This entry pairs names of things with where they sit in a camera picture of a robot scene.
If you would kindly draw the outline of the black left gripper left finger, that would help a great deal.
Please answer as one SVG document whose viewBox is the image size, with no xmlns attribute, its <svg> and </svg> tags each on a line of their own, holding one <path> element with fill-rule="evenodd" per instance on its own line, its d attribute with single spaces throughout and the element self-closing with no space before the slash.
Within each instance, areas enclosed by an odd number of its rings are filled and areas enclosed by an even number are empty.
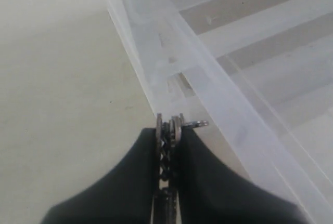
<svg viewBox="0 0 333 224">
<path fill-rule="evenodd" d="M 42 223 L 150 223 L 156 187 L 155 158 L 156 131 L 144 128 L 109 173 L 53 206 Z"/>
</svg>

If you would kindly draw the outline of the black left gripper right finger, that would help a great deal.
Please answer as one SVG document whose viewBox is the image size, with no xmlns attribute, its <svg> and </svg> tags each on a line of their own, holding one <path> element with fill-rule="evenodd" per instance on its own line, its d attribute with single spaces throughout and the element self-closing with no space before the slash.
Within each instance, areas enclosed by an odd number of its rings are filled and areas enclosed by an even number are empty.
<svg viewBox="0 0 333 224">
<path fill-rule="evenodd" d="M 176 146 L 182 223 L 306 223 L 298 206 L 251 183 L 221 162 L 194 130 Z"/>
</svg>

